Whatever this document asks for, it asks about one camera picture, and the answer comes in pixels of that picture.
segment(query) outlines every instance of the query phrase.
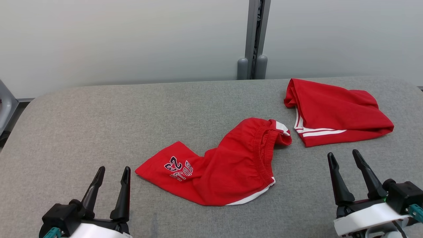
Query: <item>gray chair part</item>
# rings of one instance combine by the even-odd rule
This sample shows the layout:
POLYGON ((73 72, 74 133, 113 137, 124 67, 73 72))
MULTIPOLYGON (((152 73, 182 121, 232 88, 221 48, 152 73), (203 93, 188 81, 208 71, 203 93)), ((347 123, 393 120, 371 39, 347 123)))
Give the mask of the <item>gray chair part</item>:
POLYGON ((7 123, 18 106, 18 101, 7 89, 6 85, 0 80, 0 98, 2 100, 2 108, 0 110, 0 129, 1 132, 6 128, 7 123))
POLYGON ((261 55, 257 57, 255 63, 255 79, 265 79, 267 68, 267 56, 261 55))
POLYGON ((241 58, 238 60, 238 72, 236 74, 237 80, 246 80, 248 76, 248 60, 241 58))

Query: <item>gray fabric surface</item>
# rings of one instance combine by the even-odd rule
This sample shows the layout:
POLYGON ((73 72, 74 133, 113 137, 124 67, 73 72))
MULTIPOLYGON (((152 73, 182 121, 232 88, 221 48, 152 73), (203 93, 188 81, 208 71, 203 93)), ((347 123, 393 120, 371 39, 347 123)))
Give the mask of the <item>gray fabric surface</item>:
MULTIPOLYGON (((333 152, 356 199, 367 189, 351 151, 358 149, 383 182, 423 188, 423 93, 399 79, 312 79, 371 93, 394 123, 387 136, 305 148, 292 129, 295 110, 283 98, 288 80, 93 86, 35 99, 0 153, 0 236, 37 237, 55 203, 82 199, 98 167, 106 167, 95 213, 108 218, 125 166, 132 169, 131 220, 141 237, 337 237, 336 205, 327 164, 333 152), (277 148, 276 184, 238 206, 204 207, 139 178, 134 170, 164 147, 182 141, 203 155, 247 117, 275 119, 293 143, 277 148)), ((420 237, 421 224, 406 228, 420 237)))

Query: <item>white wall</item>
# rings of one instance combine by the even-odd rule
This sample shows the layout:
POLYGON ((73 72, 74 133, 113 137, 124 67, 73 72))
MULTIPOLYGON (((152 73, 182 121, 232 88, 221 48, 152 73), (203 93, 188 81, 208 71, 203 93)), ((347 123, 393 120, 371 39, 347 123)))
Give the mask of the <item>white wall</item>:
POLYGON ((245 0, 3 0, 0 79, 16 98, 72 87, 233 80, 245 0))
POLYGON ((272 0, 266 78, 393 75, 423 86, 423 1, 272 0))

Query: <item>red garment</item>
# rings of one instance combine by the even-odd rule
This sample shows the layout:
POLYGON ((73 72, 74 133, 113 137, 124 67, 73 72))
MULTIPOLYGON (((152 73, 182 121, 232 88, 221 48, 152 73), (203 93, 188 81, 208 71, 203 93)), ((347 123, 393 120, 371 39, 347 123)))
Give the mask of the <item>red garment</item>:
POLYGON ((249 202, 275 183, 275 144, 290 145, 290 132, 275 120, 248 118, 217 148, 196 155, 178 141, 143 163, 135 173, 162 189, 205 206, 249 202))
POLYGON ((296 107, 294 129, 306 147, 369 140, 394 129, 374 97, 363 90, 293 78, 284 103, 296 107))

